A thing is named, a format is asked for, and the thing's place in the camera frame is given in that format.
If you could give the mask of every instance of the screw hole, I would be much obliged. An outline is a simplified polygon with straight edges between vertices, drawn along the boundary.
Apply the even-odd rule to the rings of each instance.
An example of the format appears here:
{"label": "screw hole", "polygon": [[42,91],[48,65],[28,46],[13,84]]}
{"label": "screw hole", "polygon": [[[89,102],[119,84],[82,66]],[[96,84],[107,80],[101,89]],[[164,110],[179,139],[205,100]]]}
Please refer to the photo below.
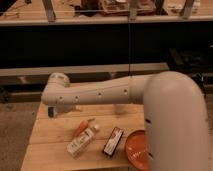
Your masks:
{"label": "screw hole", "polygon": [[78,96],[75,96],[75,101],[78,101]]}
{"label": "screw hole", "polygon": [[154,160],[154,156],[152,155],[152,153],[148,153],[149,157]]}
{"label": "screw hole", "polygon": [[124,89],[124,94],[127,95],[127,89]]}
{"label": "screw hole", "polygon": [[151,124],[151,123],[152,123],[152,121],[149,120],[149,119],[145,119],[145,121],[146,121],[146,123],[148,123],[148,124]]}

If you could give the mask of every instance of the packaged food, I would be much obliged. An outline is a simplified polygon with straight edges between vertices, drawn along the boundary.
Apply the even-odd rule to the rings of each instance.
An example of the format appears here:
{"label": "packaged food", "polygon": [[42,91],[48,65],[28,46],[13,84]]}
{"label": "packaged food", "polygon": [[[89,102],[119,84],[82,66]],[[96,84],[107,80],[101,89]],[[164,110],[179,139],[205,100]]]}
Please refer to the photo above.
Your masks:
{"label": "packaged food", "polygon": [[98,131],[99,125],[94,125],[92,128],[85,129],[67,145],[67,151],[72,157],[76,157],[92,141],[95,133]]}
{"label": "packaged food", "polygon": [[115,149],[123,135],[123,130],[115,127],[103,149],[103,153],[112,157],[115,153]]}

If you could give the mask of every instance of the gray floor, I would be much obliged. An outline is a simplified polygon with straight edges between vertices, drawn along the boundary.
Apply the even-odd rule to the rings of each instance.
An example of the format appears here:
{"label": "gray floor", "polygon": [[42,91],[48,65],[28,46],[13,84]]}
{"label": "gray floor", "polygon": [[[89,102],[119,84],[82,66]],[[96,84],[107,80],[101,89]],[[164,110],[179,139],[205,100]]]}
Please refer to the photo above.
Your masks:
{"label": "gray floor", "polygon": [[[212,97],[207,98],[211,129],[213,129]],[[38,106],[38,102],[0,104],[0,171],[20,170]],[[213,131],[210,138],[213,152]]]}

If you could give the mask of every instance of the bottle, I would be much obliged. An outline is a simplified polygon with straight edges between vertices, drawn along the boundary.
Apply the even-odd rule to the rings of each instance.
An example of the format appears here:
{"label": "bottle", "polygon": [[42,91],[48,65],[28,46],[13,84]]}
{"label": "bottle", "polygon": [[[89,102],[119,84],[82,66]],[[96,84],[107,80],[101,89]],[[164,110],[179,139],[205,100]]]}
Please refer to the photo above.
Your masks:
{"label": "bottle", "polygon": [[76,157],[93,139],[95,133],[100,129],[98,124],[85,129],[78,137],[74,138],[68,145],[67,151],[72,157]]}

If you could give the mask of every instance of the toy carrot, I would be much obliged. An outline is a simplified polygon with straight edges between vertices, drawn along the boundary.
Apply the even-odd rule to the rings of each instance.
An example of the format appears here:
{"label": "toy carrot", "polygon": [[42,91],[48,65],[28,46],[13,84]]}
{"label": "toy carrot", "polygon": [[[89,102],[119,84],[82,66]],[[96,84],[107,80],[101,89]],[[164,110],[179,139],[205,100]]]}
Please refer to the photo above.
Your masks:
{"label": "toy carrot", "polygon": [[89,122],[93,121],[93,120],[94,120],[94,118],[88,119],[88,120],[83,120],[79,124],[78,128],[75,130],[75,132],[73,134],[73,138],[78,137],[85,129],[87,129],[89,127]]}

